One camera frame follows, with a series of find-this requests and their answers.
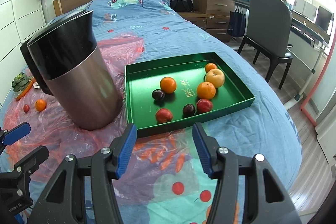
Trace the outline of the green toy bok choy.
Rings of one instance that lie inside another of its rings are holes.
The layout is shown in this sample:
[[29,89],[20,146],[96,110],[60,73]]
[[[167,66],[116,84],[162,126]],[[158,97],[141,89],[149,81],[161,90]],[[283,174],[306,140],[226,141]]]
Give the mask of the green toy bok choy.
[[28,87],[33,78],[27,76],[25,73],[19,73],[12,81],[12,88],[14,92],[22,92]]

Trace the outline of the red plum front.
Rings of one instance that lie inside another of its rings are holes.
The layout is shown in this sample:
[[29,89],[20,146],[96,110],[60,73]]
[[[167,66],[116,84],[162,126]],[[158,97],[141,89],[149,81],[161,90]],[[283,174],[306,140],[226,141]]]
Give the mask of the red plum front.
[[167,123],[172,121],[173,113],[166,108],[161,108],[155,113],[155,118],[158,123]]

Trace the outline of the orange in tray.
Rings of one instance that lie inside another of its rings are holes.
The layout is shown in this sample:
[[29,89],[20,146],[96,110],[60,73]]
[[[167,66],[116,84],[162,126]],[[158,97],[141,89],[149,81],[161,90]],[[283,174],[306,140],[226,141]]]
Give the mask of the orange in tray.
[[175,92],[175,90],[177,88],[177,83],[176,83],[175,79],[173,79],[171,77],[163,77],[160,80],[159,85],[160,85],[161,90],[166,94],[171,94],[171,93]]

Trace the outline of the large orange mandarin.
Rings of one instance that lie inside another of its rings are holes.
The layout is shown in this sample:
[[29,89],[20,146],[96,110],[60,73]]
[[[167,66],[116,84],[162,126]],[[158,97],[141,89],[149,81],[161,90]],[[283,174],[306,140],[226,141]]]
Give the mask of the large orange mandarin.
[[200,99],[211,100],[216,95],[216,92],[215,86],[207,81],[200,83],[197,87],[197,96]]

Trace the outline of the dark blue tote bag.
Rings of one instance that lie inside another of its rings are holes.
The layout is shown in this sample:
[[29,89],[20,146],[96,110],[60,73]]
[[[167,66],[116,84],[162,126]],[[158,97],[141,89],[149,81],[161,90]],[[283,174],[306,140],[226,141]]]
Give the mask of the dark blue tote bag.
[[230,20],[227,27],[227,33],[235,38],[245,35],[246,18],[242,7],[236,7],[235,11],[230,12]]

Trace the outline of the black steel electric kettle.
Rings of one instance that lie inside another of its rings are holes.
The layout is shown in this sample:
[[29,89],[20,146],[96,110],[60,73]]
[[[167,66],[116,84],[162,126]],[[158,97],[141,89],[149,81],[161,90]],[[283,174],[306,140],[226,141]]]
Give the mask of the black steel electric kettle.
[[85,130],[105,127],[121,109],[121,96],[96,42],[92,19],[92,10],[72,11],[20,47],[42,91],[54,96]]

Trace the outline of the pink plastic sheet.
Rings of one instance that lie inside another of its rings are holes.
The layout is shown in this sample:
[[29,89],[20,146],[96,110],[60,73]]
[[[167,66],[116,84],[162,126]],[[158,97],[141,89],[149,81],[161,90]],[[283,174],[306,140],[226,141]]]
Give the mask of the pink plastic sheet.
[[[76,88],[57,99],[32,90],[6,109],[9,128],[27,122],[32,132],[8,150],[16,161],[39,145],[50,155],[33,175],[31,193],[37,199],[63,157],[93,155],[120,136],[126,127],[125,66],[133,62],[210,52],[219,42],[202,30],[154,34],[107,30],[97,38],[88,59],[74,69]],[[203,173],[191,152],[190,130],[140,139],[126,173],[114,182],[121,207],[167,202],[209,206],[215,184]]]

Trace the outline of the small orange mandarin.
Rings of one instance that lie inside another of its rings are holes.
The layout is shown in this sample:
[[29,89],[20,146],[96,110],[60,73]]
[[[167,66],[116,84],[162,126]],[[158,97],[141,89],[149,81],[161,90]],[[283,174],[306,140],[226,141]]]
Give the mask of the small orange mandarin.
[[214,64],[214,63],[208,63],[208,64],[206,64],[206,66],[205,66],[205,71],[206,71],[206,73],[208,73],[210,70],[212,70],[212,69],[217,69],[218,67],[217,67],[217,65],[216,64]]

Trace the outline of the red plum right side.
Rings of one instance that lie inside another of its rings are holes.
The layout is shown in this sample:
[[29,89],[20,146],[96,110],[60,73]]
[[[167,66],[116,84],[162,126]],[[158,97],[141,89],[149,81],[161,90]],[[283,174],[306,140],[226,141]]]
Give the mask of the red plum right side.
[[200,99],[197,102],[197,112],[198,113],[207,113],[213,109],[213,103],[207,99]]

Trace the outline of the white wardrobe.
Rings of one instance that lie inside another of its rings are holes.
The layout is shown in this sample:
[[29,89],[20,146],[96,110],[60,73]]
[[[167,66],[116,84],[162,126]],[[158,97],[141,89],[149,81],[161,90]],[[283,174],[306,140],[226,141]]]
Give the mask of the white wardrobe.
[[41,0],[1,0],[1,105],[26,66],[20,46],[45,24]]

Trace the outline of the black monitor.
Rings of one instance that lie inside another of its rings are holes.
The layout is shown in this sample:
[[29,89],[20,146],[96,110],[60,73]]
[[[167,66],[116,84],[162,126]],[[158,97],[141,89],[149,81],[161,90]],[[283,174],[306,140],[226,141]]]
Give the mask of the black monitor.
[[332,13],[329,12],[329,10],[323,8],[322,6],[319,6],[317,17],[315,20],[315,25],[318,26],[323,31],[327,32],[331,18],[332,18]]

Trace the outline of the dark purple plum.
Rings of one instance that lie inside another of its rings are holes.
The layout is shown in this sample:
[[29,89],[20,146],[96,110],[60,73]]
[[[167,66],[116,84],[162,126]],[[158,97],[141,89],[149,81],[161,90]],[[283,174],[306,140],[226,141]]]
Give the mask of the dark purple plum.
[[155,89],[151,96],[155,101],[163,101],[165,99],[165,92],[163,92],[161,89]]

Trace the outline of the medium orange mandarin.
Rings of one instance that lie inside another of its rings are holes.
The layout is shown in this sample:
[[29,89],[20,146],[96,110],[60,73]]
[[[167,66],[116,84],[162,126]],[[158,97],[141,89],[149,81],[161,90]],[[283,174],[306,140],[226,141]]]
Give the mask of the medium orange mandarin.
[[43,100],[43,99],[38,99],[38,100],[35,101],[35,109],[36,109],[38,112],[43,111],[46,107],[47,107],[47,103],[46,103],[45,100]]

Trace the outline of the wooden drawer cabinet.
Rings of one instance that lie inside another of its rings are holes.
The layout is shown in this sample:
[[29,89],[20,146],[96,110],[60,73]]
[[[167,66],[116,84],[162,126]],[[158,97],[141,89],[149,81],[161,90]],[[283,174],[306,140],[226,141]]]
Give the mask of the wooden drawer cabinet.
[[202,28],[210,35],[224,43],[228,43],[230,12],[235,10],[234,0],[193,0],[191,12],[180,12],[179,15],[192,24]]

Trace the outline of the blue patterned bedsheet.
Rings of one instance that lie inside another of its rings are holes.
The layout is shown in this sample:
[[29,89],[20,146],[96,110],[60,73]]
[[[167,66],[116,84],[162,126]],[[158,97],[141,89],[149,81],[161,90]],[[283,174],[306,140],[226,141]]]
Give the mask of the blue patterned bedsheet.
[[[289,189],[302,162],[298,131],[282,102],[264,80],[229,46],[179,16],[168,0],[94,0],[93,32],[101,54],[123,97],[120,114],[105,128],[78,128],[60,103],[40,90],[30,90],[20,101],[9,94],[1,110],[1,125],[22,122],[31,133],[1,156],[1,171],[44,145],[49,158],[33,174],[30,193],[37,200],[65,155],[93,155],[121,135],[127,119],[137,128],[156,128],[155,113],[162,106],[182,118],[182,109],[196,103],[197,86],[205,76],[206,61],[193,63],[190,54],[214,52],[223,61],[226,80],[213,98],[215,110],[251,105],[203,124],[203,128],[242,156],[263,154]],[[160,105],[152,91],[163,77],[172,77],[177,90]],[[125,223],[203,223],[214,197],[216,182],[203,172],[190,128],[138,139],[126,173],[114,183]]]

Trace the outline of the pink hoop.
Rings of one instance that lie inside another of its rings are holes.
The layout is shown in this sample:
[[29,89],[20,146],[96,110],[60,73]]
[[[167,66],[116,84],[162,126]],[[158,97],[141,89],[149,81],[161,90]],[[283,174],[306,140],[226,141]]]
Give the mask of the pink hoop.
[[321,73],[319,74],[318,76],[318,79],[316,80],[314,86],[312,87],[310,93],[307,95],[307,97],[304,99],[303,103],[301,104],[300,106],[300,110],[306,115],[306,117],[308,118],[308,120],[310,121],[310,123],[316,127],[318,125],[317,121],[309,114],[309,112],[306,110],[305,106],[307,105],[307,103],[310,101],[311,97],[313,96],[313,94],[315,93],[315,91],[317,90],[318,86],[320,85],[325,73],[326,73],[326,70],[329,66],[329,63],[330,63],[330,60],[331,60],[331,57],[333,55],[333,51],[334,51],[334,48],[335,48],[335,32],[332,36],[332,44],[331,44],[331,49],[330,49],[330,52],[329,52],[329,55],[326,59],[326,62],[322,68],[322,71]]

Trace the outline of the grey desk chair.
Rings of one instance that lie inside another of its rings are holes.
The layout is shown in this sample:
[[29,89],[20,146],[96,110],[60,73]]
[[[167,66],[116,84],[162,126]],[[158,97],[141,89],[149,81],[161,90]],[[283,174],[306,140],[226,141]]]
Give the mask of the grey desk chair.
[[265,77],[269,82],[277,65],[285,64],[285,71],[278,86],[282,88],[293,56],[288,50],[292,14],[282,0],[250,0],[247,32],[244,35],[238,54],[246,44],[257,50],[253,62],[260,53],[266,56],[270,65]]

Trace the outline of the yellow pear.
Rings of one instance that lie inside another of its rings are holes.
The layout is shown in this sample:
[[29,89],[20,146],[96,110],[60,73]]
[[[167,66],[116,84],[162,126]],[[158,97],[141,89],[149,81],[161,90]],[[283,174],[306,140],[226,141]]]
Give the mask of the yellow pear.
[[205,80],[212,83],[215,88],[219,88],[224,85],[225,74],[220,69],[211,69],[207,72]]

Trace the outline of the green metal tray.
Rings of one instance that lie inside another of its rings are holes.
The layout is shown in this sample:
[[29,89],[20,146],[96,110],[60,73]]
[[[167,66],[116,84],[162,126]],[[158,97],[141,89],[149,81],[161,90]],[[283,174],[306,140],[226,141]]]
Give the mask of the green metal tray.
[[[195,105],[199,100],[197,86],[205,80],[205,65],[208,63],[216,64],[223,71],[224,85],[211,100],[213,109],[210,112],[184,117],[183,107],[187,104]],[[172,94],[167,94],[163,101],[155,101],[151,94],[159,89],[163,77],[175,79],[177,89]],[[254,100],[254,95],[245,83],[214,52],[150,60],[125,67],[126,117],[128,123],[136,126],[138,138],[180,130],[196,122],[208,122],[248,108]],[[173,113],[172,121],[156,121],[155,113],[161,108]]]

